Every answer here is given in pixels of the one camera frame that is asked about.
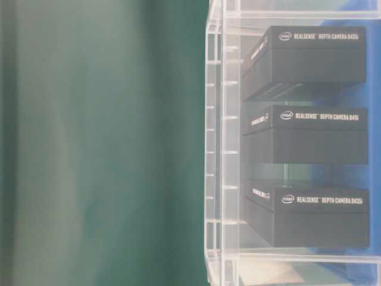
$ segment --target realsense depth camera d415 box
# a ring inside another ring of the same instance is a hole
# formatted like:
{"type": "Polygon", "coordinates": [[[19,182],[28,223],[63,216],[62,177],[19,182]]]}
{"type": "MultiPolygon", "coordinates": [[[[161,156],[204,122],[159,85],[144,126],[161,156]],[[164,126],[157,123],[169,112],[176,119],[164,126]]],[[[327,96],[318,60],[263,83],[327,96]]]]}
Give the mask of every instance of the realsense depth camera d415 box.
{"type": "Polygon", "coordinates": [[[242,147],[253,163],[367,164],[367,111],[271,105],[250,118],[242,147]]]}

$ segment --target green curtain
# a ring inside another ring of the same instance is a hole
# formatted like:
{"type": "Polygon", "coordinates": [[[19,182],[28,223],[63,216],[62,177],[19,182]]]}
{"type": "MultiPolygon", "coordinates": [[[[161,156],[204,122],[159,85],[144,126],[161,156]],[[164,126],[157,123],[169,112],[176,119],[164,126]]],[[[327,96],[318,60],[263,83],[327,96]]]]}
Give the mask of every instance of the green curtain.
{"type": "Polygon", "coordinates": [[[1,1],[4,285],[207,285],[207,8],[1,1]]]}

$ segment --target black product box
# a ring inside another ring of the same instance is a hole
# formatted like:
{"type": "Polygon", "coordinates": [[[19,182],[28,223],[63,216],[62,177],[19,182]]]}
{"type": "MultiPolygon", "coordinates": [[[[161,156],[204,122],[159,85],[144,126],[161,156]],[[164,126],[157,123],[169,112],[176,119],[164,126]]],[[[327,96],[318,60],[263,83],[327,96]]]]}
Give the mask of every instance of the black product box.
{"type": "Polygon", "coordinates": [[[243,153],[253,163],[368,163],[367,110],[271,105],[249,120],[243,153]]]}
{"type": "Polygon", "coordinates": [[[366,79],[364,27],[272,26],[242,64],[244,100],[312,100],[366,79]]]}
{"type": "Polygon", "coordinates": [[[273,247],[367,247],[368,191],[303,181],[244,186],[245,220],[273,247]]]}

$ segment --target intel logo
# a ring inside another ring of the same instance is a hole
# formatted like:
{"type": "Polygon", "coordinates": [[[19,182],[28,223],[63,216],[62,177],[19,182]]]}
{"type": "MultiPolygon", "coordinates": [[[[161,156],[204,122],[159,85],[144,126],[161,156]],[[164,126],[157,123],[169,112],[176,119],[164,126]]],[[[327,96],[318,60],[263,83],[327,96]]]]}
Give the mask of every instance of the intel logo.
{"type": "Polygon", "coordinates": [[[290,120],[293,118],[293,112],[292,111],[285,111],[280,115],[280,118],[283,120],[290,120]]]}
{"type": "Polygon", "coordinates": [[[286,195],[282,198],[283,204],[292,204],[295,201],[295,197],[293,195],[286,195]]]}
{"type": "Polygon", "coordinates": [[[284,42],[291,39],[291,37],[292,37],[292,34],[290,32],[283,32],[282,34],[279,35],[279,39],[284,42]]]}

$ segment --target transparent shelf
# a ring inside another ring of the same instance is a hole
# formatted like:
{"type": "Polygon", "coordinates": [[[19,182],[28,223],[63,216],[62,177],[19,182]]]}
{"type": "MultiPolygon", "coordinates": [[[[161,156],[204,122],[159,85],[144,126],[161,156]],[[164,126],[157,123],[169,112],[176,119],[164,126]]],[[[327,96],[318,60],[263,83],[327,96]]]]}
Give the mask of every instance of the transparent shelf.
{"type": "Polygon", "coordinates": [[[380,18],[378,0],[210,1],[211,285],[381,285],[380,18]]]}

